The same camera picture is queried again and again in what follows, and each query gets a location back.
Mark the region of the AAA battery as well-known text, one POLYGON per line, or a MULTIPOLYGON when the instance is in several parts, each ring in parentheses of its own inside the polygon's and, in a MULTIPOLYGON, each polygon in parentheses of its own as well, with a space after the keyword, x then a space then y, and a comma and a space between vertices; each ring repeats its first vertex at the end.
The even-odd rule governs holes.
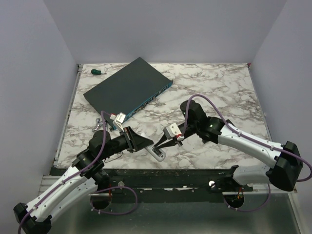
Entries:
POLYGON ((153 148, 153 152, 157 158, 164 158, 164 152, 161 149, 153 148))

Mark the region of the white remote control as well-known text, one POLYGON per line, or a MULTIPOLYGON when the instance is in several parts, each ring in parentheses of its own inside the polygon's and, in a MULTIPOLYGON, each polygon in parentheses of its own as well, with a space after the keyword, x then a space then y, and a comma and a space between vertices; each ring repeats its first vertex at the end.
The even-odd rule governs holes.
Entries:
POLYGON ((152 143, 151 145, 145 147, 145 150, 151 156, 153 156, 158 162, 162 162, 165 159, 165 157, 166 157, 166 153, 162 149, 156 148, 154 143, 152 143))

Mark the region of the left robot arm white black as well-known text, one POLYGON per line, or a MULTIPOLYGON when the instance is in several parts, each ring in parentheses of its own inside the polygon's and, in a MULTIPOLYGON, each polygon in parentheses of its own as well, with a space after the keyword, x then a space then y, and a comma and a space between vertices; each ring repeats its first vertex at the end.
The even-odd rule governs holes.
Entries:
POLYGON ((95 132, 88 147, 77 155, 54 184, 32 201, 18 203, 13 208, 19 223, 18 233, 48 233, 52 224, 83 197, 107 189, 110 179, 103 170, 104 159, 124 150, 140 151, 153 143, 131 127, 124 128, 115 138, 111 138, 106 130, 95 132))

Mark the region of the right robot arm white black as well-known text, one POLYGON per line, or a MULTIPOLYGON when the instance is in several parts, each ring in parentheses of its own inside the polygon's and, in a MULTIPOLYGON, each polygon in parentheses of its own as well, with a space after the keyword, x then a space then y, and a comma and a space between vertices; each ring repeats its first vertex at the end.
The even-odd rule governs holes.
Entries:
POLYGON ((261 161, 254 166, 232 166, 221 179, 228 190, 235 191, 250 183, 270 183, 287 192, 294 189, 303 167, 296 144, 280 144, 245 133, 229 121, 206 116, 201 105, 193 100, 183 102, 180 109, 185 122, 164 128, 163 137, 148 150, 158 161, 165 159, 163 148, 181 145, 184 139, 198 135, 204 143, 230 146, 261 161))

